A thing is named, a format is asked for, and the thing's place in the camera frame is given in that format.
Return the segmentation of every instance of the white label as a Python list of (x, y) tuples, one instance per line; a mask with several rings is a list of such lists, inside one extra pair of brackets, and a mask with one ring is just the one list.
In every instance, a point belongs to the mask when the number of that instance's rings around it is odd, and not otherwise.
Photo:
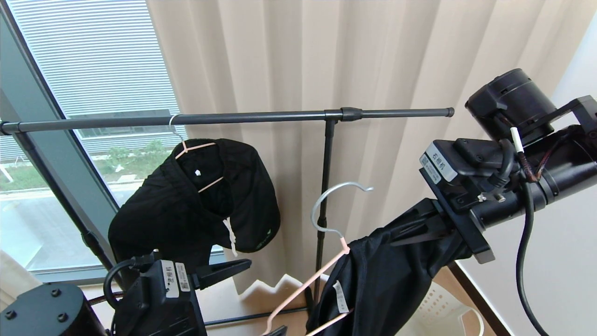
[(446, 158), (439, 152), (438, 148), (431, 143), (429, 147), (427, 147), (427, 156), (433, 162), (433, 165), (439, 170), (439, 173), (444, 177), (444, 179), (448, 182), (452, 181), (458, 173), (452, 169)]
[(174, 263), (170, 260), (162, 260), (162, 271), (164, 272), (164, 286), (166, 287), (166, 297), (179, 297), (179, 282), (176, 281)]
[(342, 291), (342, 286), (340, 282), (336, 280), (334, 284), (334, 289), (336, 290), (336, 302), (338, 303), (338, 311), (340, 314), (348, 313), (348, 305), (346, 304), (346, 298), (344, 297), (344, 292)]
[(186, 276), (186, 269), (182, 262), (176, 263), (176, 275), (179, 276), (180, 290), (190, 292), (189, 278)]
[(435, 167), (433, 166), (431, 161), (429, 161), (427, 154), (423, 154), (421, 156), (421, 158), (419, 159), (419, 162), (421, 162), (421, 164), (423, 165), (423, 168), (425, 168), (425, 171), (427, 172), (429, 177), (431, 177), (431, 180), (433, 181), (433, 183), (437, 184), (439, 181), (442, 180), (442, 177), (439, 175), (438, 170), (435, 169)]

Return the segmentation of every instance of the white cable tie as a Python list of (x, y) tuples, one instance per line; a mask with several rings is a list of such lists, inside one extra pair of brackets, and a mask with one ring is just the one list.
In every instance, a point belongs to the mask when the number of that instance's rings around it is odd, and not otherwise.
[(230, 233), (230, 249), (232, 250), (232, 254), (234, 254), (234, 256), (238, 256), (238, 253), (236, 252), (236, 236), (234, 235), (234, 232), (232, 231), (232, 224), (230, 224), (230, 217), (224, 219), (222, 222), (224, 222), (224, 226), (226, 226), (226, 228), (228, 229), (228, 232)]
[(518, 133), (518, 129), (516, 127), (511, 127), (510, 133), (512, 134), (512, 141), (514, 142), (514, 148), (516, 149), (516, 152), (524, 153), (524, 148), (522, 147), (521, 135)]

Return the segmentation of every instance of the silver metal hook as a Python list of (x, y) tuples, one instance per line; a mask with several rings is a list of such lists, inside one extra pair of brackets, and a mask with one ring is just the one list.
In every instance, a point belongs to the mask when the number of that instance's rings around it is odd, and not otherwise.
[(170, 127), (170, 129), (172, 130), (172, 133), (174, 133), (175, 135), (177, 135), (180, 138), (180, 141), (184, 142), (183, 137), (176, 131), (176, 126), (172, 126), (172, 120), (174, 120), (175, 117), (178, 117), (178, 114), (173, 115), (169, 122), (168, 122), (168, 127)]
[(373, 187), (363, 187), (362, 184), (357, 183), (357, 182), (344, 182), (344, 183), (340, 183), (337, 184), (333, 187), (331, 187), (330, 189), (327, 189), (323, 194), (321, 194), (321, 196), (319, 196), (319, 198), (317, 199), (317, 201), (315, 202), (315, 205), (313, 205), (313, 209), (311, 210), (311, 224), (313, 224), (313, 226), (321, 232), (335, 232), (337, 233), (340, 238), (344, 238), (344, 235), (342, 235), (342, 233), (338, 230), (332, 229), (332, 228), (322, 228), (319, 225), (317, 225), (317, 223), (315, 222), (315, 212), (317, 211), (317, 208), (319, 207), (319, 205), (321, 204), (321, 202), (323, 202), (325, 200), (326, 197), (328, 197), (331, 193), (335, 192), (336, 190), (342, 188), (342, 187), (346, 187), (347, 185), (354, 185), (355, 187), (359, 188), (360, 190), (363, 191), (371, 191), (373, 190)]

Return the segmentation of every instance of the pink hanger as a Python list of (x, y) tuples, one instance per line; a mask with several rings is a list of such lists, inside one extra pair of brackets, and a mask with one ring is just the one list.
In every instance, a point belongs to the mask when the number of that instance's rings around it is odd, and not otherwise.
[[(363, 191), (371, 191), (371, 190), (373, 190), (372, 187), (365, 188), (365, 187), (363, 187), (361, 184), (359, 184), (357, 182), (344, 182), (344, 183), (340, 183), (340, 184), (337, 184), (337, 185), (331, 187), (330, 189), (327, 189), (323, 194), (321, 194), (321, 196), (319, 196), (319, 198), (315, 202), (315, 205), (313, 206), (313, 209), (311, 210), (311, 224), (313, 224), (313, 226), (318, 231), (337, 233), (340, 236), (340, 243), (342, 244), (342, 251), (340, 251), (340, 253), (338, 253), (334, 258), (332, 258), (332, 260), (330, 260), (327, 264), (325, 264), (319, 271), (317, 271), (315, 274), (313, 274), (313, 276), (310, 277), (309, 280), (307, 280), (301, 287), (299, 287), (294, 293), (292, 293), (292, 295), (290, 295), (286, 300), (284, 300), (284, 302), (281, 303), (270, 314), (270, 316), (267, 318), (267, 329), (265, 330), (265, 332), (262, 335), (269, 334), (269, 332), (272, 330), (272, 321), (273, 321), (273, 318), (276, 317), (276, 315), (285, 306), (287, 306), (292, 300), (294, 300), (295, 297), (297, 297), (299, 294), (301, 294), (305, 290), (305, 288), (307, 288), (311, 283), (313, 283), (315, 281), (315, 279), (319, 278), (326, 270), (328, 270), (328, 268), (330, 268), (332, 265), (334, 265), (336, 263), (336, 261), (338, 261), (338, 259), (340, 259), (343, 255), (346, 255), (346, 254), (350, 253), (350, 248), (348, 247), (348, 244), (346, 244), (346, 240), (344, 239), (344, 236), (342, 235), (341, 232), (339, 232), (338, 230), (332, 229), (332, 228), (322, 228), (319, 225), (317, 225), (317, 223), (315, 221), (315, 212), (317, 211), (317, 208), (319, 207), (319, 205), (321, 204), (321, 202), (326, 197), (328, 197), (328, 195), (330, 195), (331, 193), (333, 193), (335, 190), (337, 190), (339, 188), (342, 188), (342, 187), (345, 187), (347, 185), (354, 185), (355, 187), (358, 187), (359, 189), (361, 189)], [(348, 314), (350, 314), (350, 312), (352, 312), (352, 309), (349, 310), (348, 313), (342, 313), (342, 314), (336, 316), (332, 320), (326, 322), (325, 324), (323, 324), (319, 328), (317, 328), (317, 329), (313, 330), (312, 332), (310, 332), (309, 334), (307, 334), (307, 336), (311, 336), (311, 335), (317, 334), (319, 331), (322, 331), (323, 329), (329, 327), (330, 325), (332, 325), (332, 324), (334, 324), (334, 323), (342, 320), (344, 317), (346, 317)]]
[[(178, 114), (173, 115), (170, 118), (170, 121), (168, 122), (168, 126), (172, 127), (172, 120), (174, 120), (175, 117), (177, 117)], [(193, 146), (193, 147), (187, 147), (186, 146), (186, 142), (184, 142), (183, 137), (176, 131), (176, 127), (172, 127), (172, 133), (174, 133), (175, 135), (177, 135), (180, 140), (182, 141), (183, 144), (183, 151), (178, 153), (174, 158), (178, 159), (179, 157), (183, 156), (183, 154), (188, 153), (189, 151), (193, 151), (195, 149), (199, 149), (199, 148), (203, 148), (203, 147), (207, 147), (207, 146), (212, 146), (215, 145), (215, 142), (210, 142), (210, 143), (204, 143), (203, 145), (199, 145), (199, 146)], [(207, 188), (211, 187), (212, 185), (220, 182), (222, 179), (224, 178), (224, 176), (222, 176), (221, 178), (218, 178), (217, 180), (215, 180), (214, 182), (208, 184), (207, 186), (201, 188), (201, 190), (199, 190), (198, 192), (200, 193), (203, 190), (206, 190)]]

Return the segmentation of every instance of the white laundry basket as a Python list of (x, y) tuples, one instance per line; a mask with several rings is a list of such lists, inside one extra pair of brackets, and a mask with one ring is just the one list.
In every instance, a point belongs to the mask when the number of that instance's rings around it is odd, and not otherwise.
[(425, 299), (396, 336), (466, 336), (462, 316), (469, 311), (479, 319), (482, 336), (485, 328), (481, 314), (432, 282)]

